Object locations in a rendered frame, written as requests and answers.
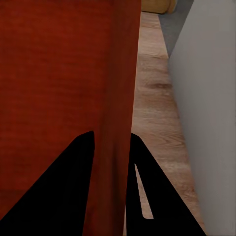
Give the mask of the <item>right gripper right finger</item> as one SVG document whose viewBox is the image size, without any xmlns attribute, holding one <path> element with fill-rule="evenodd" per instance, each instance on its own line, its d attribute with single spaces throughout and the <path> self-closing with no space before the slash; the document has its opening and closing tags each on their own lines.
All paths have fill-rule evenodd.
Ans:
<svg viewBox="0 0 236 236">
<path fill-rule="evenodd" d="M 142 215 L 135 164 L 154 219 Z M 127 236 L 206 236 L 142 139 L 132 133 L 125 207 Z"/>
</svg>

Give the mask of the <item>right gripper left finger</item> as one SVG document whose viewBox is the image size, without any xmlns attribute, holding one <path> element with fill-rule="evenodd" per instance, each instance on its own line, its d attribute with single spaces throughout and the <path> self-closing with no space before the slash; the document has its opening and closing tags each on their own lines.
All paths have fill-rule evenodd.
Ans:
<svg viewBox="0 0 236 236">
<path fill-rule="evenodd" d="M 0 236 L 82 236 L 94 132 L 77 136 L 0 221 Z"/>
</svg>

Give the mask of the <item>storage box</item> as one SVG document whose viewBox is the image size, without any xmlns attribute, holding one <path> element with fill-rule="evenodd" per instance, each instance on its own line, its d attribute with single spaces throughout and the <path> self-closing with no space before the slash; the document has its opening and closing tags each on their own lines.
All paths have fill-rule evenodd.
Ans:
<svg viewBox="0 0 236 236">
<path fill-rule="evenodd" d="M 79 135 L 82 236 L 123 236 L 142 0 L 0 0 L 0 221 Z"/>
</svg>

